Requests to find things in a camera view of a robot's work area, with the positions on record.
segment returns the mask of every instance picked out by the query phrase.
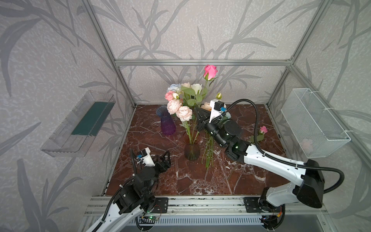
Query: leaf pattern wallpaper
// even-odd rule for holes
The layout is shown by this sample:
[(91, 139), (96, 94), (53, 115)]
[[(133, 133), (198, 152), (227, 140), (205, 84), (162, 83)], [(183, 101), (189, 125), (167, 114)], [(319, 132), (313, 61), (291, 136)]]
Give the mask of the leaf pattern wallpaper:
[[(295, 65), (327, 99), (367, 147), (371, 148), (370, 60), (371, 1), (333, 1)], [(304, 88), (290, 74), (270, 109), (294, 159), (306, 160), (280, 112), (292, 88)], [(369, 231), (371, 227), (370, 168), (349, 144), (326, 158), (346, 174), (339, 192), (324, 195), (324, 203), (338, 231)], [(324, 173), (325, 178), (337, 178)]]
[[(0, 1), (0, 231), (75, 231), (133, 108), (80, 1)], [(87, 90), (116, 104), (83, 158), (40, 150)]]
[[(303, 0), (91, 2), (116, 59), (289, 59), (319, 5)], [(220, 78), (206, 100), (222, 92), (225, 102), (249, 98), (266, 103), (284, 70), (217, 68)], [(204, 66), (120, 69), (139, 104), (165, 103), (168, 85), (204, 82)]]

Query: brown marble surface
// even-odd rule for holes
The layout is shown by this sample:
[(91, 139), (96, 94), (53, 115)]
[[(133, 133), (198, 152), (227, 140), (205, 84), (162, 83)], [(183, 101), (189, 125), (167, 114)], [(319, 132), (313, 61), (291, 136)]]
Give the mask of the brown marble surface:
[[(281, 142), (273, 128), (264, 105), (257, 105), (260, 114), (259, 126), (266, 126), (268, 133), (260, 146), (269, 152), (285, 156)], [(166, 150), (171, 154), (171, 168), (160, 174), (155, 195), (260, 195), (264, 187), (276, 187), (288, 181), (262, 168), (240, 164), (229, 159), (225, 148), (214, 145), (214, 162), (208, 170), (202, 161), (206, 140), (201, 133), (201, 155), (195, 161), (187, 160), (183, 155), (182, 135), (185, 129), (176, 119), (177, 132), (165, 136), (161, 132), (160, 118), (156, 115), (159, 105), (139, 105), (134, 114), (125, 144), (117, 161), (106, 195), (112, 196), (119, 184), (132, 176), (133, 168), (129, 149), (135, 152), (149, 147), (151, 154), (162, 155)], [(251, 105), (236, 105), (230, 110), (234, 119), (243, 129), (244, 140), (253, 134), (255, 111)]]

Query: glass vase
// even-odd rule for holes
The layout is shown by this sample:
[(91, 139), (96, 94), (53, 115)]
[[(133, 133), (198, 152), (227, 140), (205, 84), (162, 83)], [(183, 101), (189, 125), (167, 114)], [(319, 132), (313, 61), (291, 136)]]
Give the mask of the glass vase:
[[(193, 136), (196, 136), (197, 134), (197, 131), (195, 130), (191, 130), (191, 134), (193, 133)], [(183, 134), (183, 141), (185, 143), (184, 145), (184, 156), (188, 159), (188, 160), (196, 160), (200, 157), (200, 146), (199, 146), (199, 142), (200, 142), (200, 136), (197, 136), (196, 140), (193, 142), (193, 143), (190, 143), (189, 142), (189, 136), (187, 134), (187, 132), (185, 132)]]
[(156, 114), (161, 118), (161, 131), (165, 135), (172, 135), (177, 130), (171, 115), (167, 111), (166, 105), (160, 106)]

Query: wire mesh basket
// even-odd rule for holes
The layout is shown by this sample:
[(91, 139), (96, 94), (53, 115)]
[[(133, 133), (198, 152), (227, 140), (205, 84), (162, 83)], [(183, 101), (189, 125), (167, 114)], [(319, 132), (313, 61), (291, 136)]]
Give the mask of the wire mesh basket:
[(293, 89), (281, 112), (308, 158), (329, 156), (351, 140), (309, 88)]

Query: clear plastic shelf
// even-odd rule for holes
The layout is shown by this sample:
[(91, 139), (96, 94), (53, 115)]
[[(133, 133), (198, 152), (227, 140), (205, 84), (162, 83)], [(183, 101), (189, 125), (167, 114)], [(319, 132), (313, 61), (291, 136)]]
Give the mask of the clear plastic shelf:
[(41, 150), (53, 157), (84, 157), (115, 102), (113, 94), (86, 92)]

